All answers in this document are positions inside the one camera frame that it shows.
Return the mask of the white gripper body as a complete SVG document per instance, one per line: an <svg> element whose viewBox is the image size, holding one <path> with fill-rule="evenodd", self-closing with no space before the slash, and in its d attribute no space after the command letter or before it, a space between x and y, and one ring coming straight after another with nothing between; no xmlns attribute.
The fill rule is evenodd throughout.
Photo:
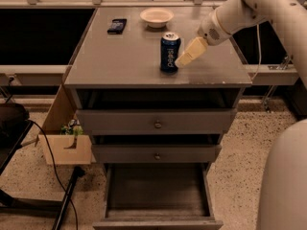
<svg viewBox="0 0 307 230"><path fill-rule="evenodd" d="M198 34L207 40L209 45L219 45L231 37L220 25L217 12L212 11L200 23Z"/></svg>

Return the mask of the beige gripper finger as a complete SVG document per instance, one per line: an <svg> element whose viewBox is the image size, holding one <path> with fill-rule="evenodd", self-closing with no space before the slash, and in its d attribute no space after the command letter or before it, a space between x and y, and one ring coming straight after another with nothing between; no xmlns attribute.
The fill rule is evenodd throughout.
<svg viewBox="0 0 307 230"><path fill-rule="evenodd" d="M208 47L207 40L201 36L195 37L176 59L175 65L182 68L203 55Z"/></svg>

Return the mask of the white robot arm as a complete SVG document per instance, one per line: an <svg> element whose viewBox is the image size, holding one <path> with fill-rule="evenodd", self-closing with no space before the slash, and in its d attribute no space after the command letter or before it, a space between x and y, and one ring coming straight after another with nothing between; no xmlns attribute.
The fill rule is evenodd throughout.
<svg viewBox="0 0 307 230"><path fill-rule="evenodd" d="M176 60L178 67L200 57L239 30L269 21L307 85L307 10L298 0L226 0L207 15L199 36ZM307 230L307 120L284 130L265 165L256 230Z"/></svg>

